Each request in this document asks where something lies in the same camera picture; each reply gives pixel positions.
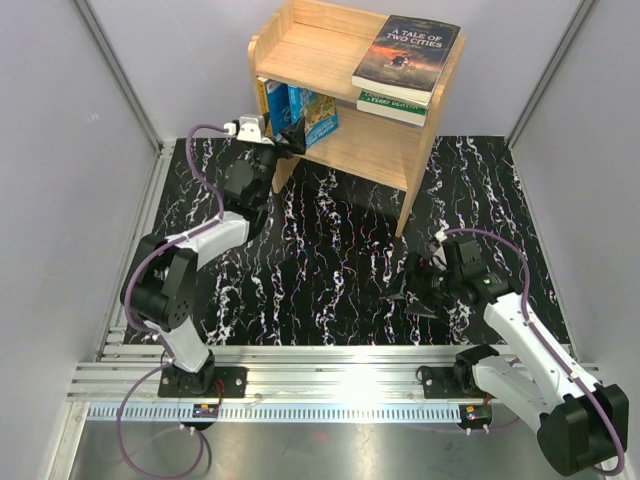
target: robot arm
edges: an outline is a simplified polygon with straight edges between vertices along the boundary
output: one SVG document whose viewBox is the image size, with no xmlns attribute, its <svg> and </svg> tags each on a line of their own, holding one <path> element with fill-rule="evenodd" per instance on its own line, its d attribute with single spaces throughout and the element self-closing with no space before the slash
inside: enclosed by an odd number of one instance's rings
<svg viewBox="0 0 640 480">
<path fill-rule="evenodd" d="M 176 241 L 137 276 L 130 308 L 148 329 L 162 337 L 174 355 L 171 368 L 184 373 L 194 385 L 194 394 L 210 385 L 214 367 L 213 354 L 193 324 L 196 273 L 220 254 L 243 245 L 262 231 L 278 159 L 306 151 L 304 119 L 281 131 L 284 141 L 280 142 L 264 135 L 267 122 L 268 116 L 244 115 L 225 124 L 230 135 L 251 147 L 252 158 L 238 159 L 225 170 L 224 216 L 166 238 L 153 234 L 143 237 L 121 290 L 124 303 L 139 265 L 158 248 Z"/>
<path fill-rule="evenodd" d="M 601 385 L 578 365 L 532 310 L 525 319 L 521 294 L 510 279 L 489 271 L 476 240 L 444 239 L 431 244 L 430 250 L 435 256 L 444 255 L 441 268 L 429 266 L 415 253 L 407 258 L 399 286 L 417 298 L 409 310 L 436 316 L 448 301 L 484 309 L 484 320 L 506 340 L 530 375 L 512 368 L 489 345 L 479 345 L 456 356 L 453 374 L 459 389 L 499 399 L 536 432 L 551 466 L 571 475 L 616 455 L 603 421 L 577 384 L 581 381 L 603 407 L 626 450 L 629 403 L 624 392 L 617 385 Z M 571 366 L 570 376 L 558 359 Z"/>
</svg>

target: shelf board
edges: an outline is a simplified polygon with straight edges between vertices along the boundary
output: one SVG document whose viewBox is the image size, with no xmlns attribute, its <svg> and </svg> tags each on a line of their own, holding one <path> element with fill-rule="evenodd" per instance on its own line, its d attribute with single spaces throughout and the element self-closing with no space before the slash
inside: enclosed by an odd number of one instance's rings
<svg viewBox="0 0 640 480">
<path fill-rule="evenodd" d="M 372 41 L 294 23 L 256 65 L 256 73 L 355 103 L 360 89 L 351 85 L 351 74 Z"/>
<path fill-rule="evenodd" d="M 338 129 L 304 158 L 406 191 L 422 129 L 345 107 L 338 107 L 338 116 Z"/>
</svg>

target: white wall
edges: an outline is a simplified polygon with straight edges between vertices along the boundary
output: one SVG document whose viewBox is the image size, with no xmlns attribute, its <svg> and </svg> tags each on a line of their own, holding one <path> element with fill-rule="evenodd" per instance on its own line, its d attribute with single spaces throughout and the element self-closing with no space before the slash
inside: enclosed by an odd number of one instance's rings
<svg viewBox="0 0 640 480">
<path fill-rule="evenodd" d="M 91 0 L 158 134 L 255 110 L 247 45 L 282 0 Z M 461 25 L 468 42 L 440 133 L 506 135 L 578 0 L 339 0 Z"/>
<path fill-rule="evenodd" d="M 0 162 L 0 476 L 33 480 L 153 162 L 69 0 L 2 9 Z"/>
<path fill-rule="evenodd" d="M 515 147 L 584 360 L 630 397 L 640 469 L 640 3 L 600 2 Z"/>
</svg>

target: stacked books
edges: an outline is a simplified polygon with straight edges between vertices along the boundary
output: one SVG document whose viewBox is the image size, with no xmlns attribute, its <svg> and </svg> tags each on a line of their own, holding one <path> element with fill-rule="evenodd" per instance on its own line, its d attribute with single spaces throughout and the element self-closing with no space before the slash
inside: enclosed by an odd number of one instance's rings
<svg viewBox="0 0 640 480">
<path fill-rule="evenodd" d="M 263 77 L 258 77 L 258 89 L 262 111 L 269 113 L 268 137 L 305 117 L 308 148 L 338 128 L 335 98 Z"/>
<path fill-rule="evenodd" d="M 459 31 L 448 23 L 391 15 L 351 77 L 364 90 L 357 108 L 423 125 Z"/>
</svg>

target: metal table surface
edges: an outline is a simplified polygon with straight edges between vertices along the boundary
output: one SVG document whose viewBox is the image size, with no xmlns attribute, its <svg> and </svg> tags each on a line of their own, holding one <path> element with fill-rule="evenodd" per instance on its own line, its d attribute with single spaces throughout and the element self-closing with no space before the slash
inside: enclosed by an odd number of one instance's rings
<svg viewBox="0 0 640 480">
<path fill-rule="evenodd" d="M 495 423 L 511 417 L 497 415 Z M 166 423 L 126 423 L 125 443 L 133 458 L 158 475 L 175 475 L 191 464 L 198 442 L 174 432 L 153 444 L 149 439 Z M 399 424 L 233 424 L 205 431 L 213 458 L 206 453 L 189 478 L 235 479 L 505 479 L 553 480 L 535 436 L 523 423 L 502 432 L 467 437 L 454 425 Z M 113 422 L 89 421 L 73 466 L 73 480 L 134 480 L 139 477 L 121 460 Z M 588 470 L 575 480 L 601 478 Z"/>
</svg>

